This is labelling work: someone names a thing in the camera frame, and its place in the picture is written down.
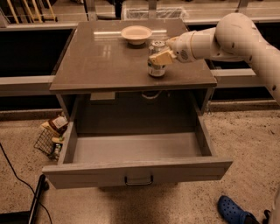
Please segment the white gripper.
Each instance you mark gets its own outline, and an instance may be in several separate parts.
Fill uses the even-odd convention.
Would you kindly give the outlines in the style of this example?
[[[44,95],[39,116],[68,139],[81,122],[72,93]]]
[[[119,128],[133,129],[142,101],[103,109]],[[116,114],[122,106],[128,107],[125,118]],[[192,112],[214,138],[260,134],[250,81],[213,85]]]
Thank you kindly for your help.
[[[164,50],[149,57],[153,65],[164,66],[170,65],[177,58],[182,63],[194,62],[196,59],[192,52],[192,37],[194,31],[189,31],[180,36],[169,38],[166,45],[172,50]]]

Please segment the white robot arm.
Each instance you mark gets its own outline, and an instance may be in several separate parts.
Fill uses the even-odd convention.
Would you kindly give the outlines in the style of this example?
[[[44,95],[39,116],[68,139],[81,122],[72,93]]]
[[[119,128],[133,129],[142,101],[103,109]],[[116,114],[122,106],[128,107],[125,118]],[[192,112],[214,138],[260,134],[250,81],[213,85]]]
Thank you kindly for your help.
[[[169,65],[174,60],[188,63],[201,59],[246,62],[280,104],[280,50],[244,14],[230,13],[214,28],[170,38],[164,49],[149,57],[157,66]]]

